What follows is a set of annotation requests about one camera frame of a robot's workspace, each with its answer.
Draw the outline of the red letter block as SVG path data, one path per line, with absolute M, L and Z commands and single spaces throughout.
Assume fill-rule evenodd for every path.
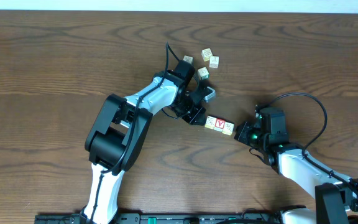
M 225 121 L 225 120 L 216 118 L 215 124 L 214 124 L 214 128 L 213 128 L 213 129 L 214 129 L 215 131 L 223 132 L 223 129 L 224 129 L 224 127 L 225 127 L 225 124 L 226 124 L 226 121 Z

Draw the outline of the wooden block yellow side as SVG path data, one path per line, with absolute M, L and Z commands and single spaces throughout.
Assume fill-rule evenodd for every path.
M 224 127 L 223 127 L 223 134 L 226 134 L 228 136 L 231 136 L 234 130 L 234 123 L 230 123 L 230 122 L 225 122 Z

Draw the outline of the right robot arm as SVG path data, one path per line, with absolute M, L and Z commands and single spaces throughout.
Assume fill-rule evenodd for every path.
M 358 223 L 358 178 L 336 172 L 291 142 L 283 110 L 266 107 L 255 113 L 254 120 L 237 127 L 235 140 L 315 200 L 315 210 L 293 206 L 280 211 L 280 223 Z

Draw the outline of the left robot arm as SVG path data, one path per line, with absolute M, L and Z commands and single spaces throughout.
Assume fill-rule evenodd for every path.
M 156 73 L 141 91 L 106 98 L 85 141 L 93 181 L 89 202 L 80 213 L 81 223 L 110 223 L 115 219 L 124 173 L 138 158 L 154 115 L 168 107 L 176 118 L 190 125 L 206 123 L 202 103 L 216 92 L 206 80 L 199 80 L 196 89 L 188 91 L 194 76 L 192 64 L 181 60 L 174 70 Z

